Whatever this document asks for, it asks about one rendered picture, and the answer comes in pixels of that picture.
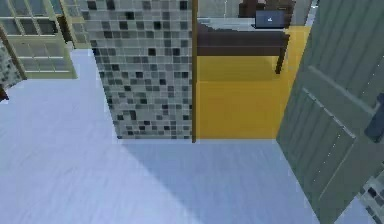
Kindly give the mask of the dark blue laptop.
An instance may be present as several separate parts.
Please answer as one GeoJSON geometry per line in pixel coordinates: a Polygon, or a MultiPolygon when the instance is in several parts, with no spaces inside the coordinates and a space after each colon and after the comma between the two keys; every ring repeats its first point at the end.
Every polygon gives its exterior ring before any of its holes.
{"type": "Polygon", "coordinates": [[[282,29],[284,27],[284,12],[282,10],[257,10],[255,12],[255,27],[282,29]]]}

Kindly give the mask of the dark brown wooden table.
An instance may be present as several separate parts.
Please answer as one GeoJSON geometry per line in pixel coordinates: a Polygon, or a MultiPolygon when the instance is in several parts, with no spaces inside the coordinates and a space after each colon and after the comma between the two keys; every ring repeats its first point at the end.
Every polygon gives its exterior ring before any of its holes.
{"type": "Polygon", "coordinates": [[[289,40],[284,31],[238,31],[197,24],[198,56],[277,56],[276,74],[282,71],[289,40]]]}

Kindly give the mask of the grey-green panelled room door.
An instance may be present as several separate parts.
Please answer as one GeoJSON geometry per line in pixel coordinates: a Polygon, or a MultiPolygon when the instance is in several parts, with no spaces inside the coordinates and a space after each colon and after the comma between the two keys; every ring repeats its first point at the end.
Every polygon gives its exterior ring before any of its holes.
{"type": "Polygon", "coordinates": [[[384,0],[321,0],[276,138],[319,224],[384,163],[384,0]]]}

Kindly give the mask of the dark brown chair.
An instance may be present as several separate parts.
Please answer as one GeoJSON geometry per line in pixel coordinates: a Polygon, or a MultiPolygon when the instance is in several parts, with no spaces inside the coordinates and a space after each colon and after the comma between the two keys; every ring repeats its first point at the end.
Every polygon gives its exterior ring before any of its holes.
{"type": "Polygon", "coordinates": [[[257,10],[283,10],[286,18],[291,18],[295,0],[242,0],[239,3],[238,17],[251,18],[257,10]]]}

